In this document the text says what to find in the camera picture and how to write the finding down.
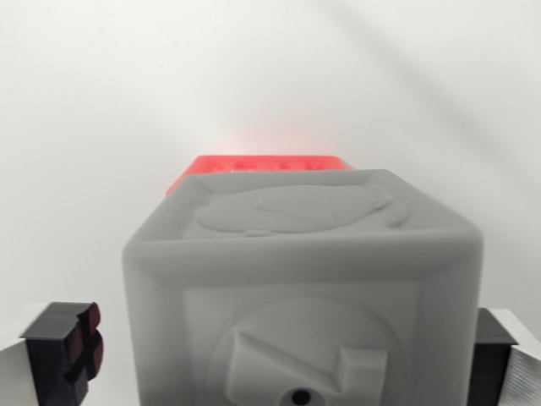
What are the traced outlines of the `black-padded silver gripper left finger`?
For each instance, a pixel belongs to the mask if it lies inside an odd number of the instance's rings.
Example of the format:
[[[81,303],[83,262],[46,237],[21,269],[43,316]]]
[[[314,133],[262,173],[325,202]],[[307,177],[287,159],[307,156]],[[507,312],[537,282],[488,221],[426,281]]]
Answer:
[[[1,324],[1,404],[81,405],[103,360],[97,303],[37,302]]]

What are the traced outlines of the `black-padded silver gripper right finger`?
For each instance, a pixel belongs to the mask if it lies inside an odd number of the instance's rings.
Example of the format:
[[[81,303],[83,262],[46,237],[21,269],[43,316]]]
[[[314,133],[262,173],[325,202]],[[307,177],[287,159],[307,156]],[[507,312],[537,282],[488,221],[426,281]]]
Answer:
[[[473,404],[540,405],[540,340],[510,310],[478,310]]]

